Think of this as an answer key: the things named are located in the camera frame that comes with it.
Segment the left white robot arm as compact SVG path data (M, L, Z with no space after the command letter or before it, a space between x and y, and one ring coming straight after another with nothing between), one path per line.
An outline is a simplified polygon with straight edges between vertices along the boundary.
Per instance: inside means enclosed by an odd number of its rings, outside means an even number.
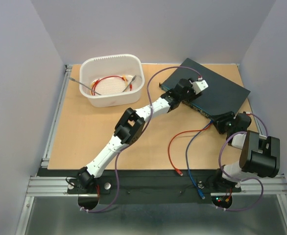
M201 96L209 85L204 79L180 79L176 86L156 101L142 108L125 110L115 126L114 133L106 146L85 167L79 169L77 180L85 193L92 192L96 187L96 178L102 176L111 160L123 149L134 144L143 134L149 122L163 114L176 109L181 102L194 100Z

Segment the dark network switch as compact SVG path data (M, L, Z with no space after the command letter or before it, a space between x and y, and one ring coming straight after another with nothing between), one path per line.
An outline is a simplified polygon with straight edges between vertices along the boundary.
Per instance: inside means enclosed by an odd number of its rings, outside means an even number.
M180 79L194 78L201 74L203 80L207 82L208 88L202 91L196 99L184 100L182 103L208 118L228 112L236 114L250 94L248 89L190 58L185 59L180 67L179 69L171 68L173 72L160 83L160 89L166 92L174 89Z

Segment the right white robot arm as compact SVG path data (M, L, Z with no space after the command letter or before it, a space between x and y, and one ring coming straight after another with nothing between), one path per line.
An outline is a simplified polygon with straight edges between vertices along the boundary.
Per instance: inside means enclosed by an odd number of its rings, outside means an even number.
M248 130L255 117L264 125L265 135ZM214 127L226 134L218 157L219 169L212 179L214 189L223 191L252 178L274 178L280 170L280 139L270 136L265 123L256 114L243 112L235 115L227 112L212 116ZM241 150L239 160L233 164L222 164L221 157L226 146Z

